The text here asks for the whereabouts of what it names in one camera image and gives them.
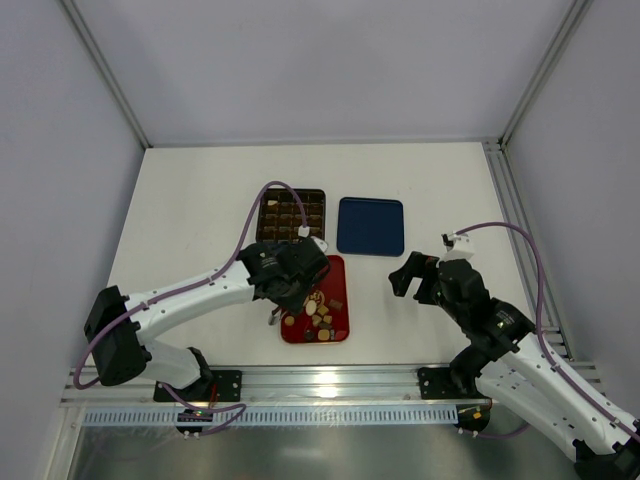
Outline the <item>red lacquer tray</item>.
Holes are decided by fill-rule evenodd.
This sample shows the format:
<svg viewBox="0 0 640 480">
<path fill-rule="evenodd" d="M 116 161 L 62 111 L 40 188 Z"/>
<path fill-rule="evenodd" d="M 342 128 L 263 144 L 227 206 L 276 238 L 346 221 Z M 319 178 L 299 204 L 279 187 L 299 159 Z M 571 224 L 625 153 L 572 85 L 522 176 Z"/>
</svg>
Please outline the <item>red lacquer tray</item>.
<svg viewBox="0 0 640 480">
<path fill-rule="evenodd" d="M 342 257 L 338 255 L 328 256 L 330 269 L 328 274 L 313 287 L 304 300 L 303 310 L 298 315 L 293 315 L 285 311 L 280 322 L 281 339 L 292 345 L 301 344 L 335 344 L 346 340 L 350 334 L 348 295 L 346 282 L 346 269 Z M 316 314 L 309 317 L 305 313 L 305 304 L 309 299 L 317 303 Z M 337 300 L 343 303 L 341 310 L 334 310 L 329 307 L 330 300 Z M 293 316 L 295 323 L 287 326 L 284 319 Z M 320 341 L 317 338 L 318 331 L 327 329 L 331 331 L 331 338 L 328 341 Z M 312 330 L 315 338 L 311 341 L 304 339 L 304 332 Z"/>
</svg>

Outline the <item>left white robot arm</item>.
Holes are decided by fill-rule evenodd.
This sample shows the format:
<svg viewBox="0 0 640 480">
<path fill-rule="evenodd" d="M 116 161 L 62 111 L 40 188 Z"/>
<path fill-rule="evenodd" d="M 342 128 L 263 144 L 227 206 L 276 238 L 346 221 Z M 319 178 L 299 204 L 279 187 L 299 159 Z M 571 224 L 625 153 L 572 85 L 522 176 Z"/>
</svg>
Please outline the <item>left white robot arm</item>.
<svg viewBox="0 0 640 480">
<path fill-rule="evenodd" d="M 254 243 L 198 279 L 131 295 L 116 286 L 103 289 L 84 326 L 97 383 L 111 387 L 142 377 L 182 391 L 211 383 L 199 350 L 164 344 L 159 336 L 210 312 L 258 300 L 301 313 L 330 270 L 326 250 L 317 237 L 283 246 Z"/>
</svg>

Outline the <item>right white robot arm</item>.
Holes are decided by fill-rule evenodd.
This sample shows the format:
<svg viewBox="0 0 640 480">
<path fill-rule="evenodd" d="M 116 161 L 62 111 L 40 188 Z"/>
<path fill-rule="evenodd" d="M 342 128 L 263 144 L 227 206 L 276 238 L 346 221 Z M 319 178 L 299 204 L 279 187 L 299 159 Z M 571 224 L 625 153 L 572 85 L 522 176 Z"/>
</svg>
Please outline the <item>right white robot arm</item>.
<svg viewBox="0 0 640 480">
<path fill-rule="evenodd" d="M 470 342 L 448 367 L 457 394 L 509 408 L 560 448 L 582 479 L 638 478 L 638 419 L 553 352 L 520 310 L 491 296 L 468 261 L 414 252 L 389 276 L 394 295 L 405 296 L 413 280 L 415 300 L 441 308 Z"/>
</svg>

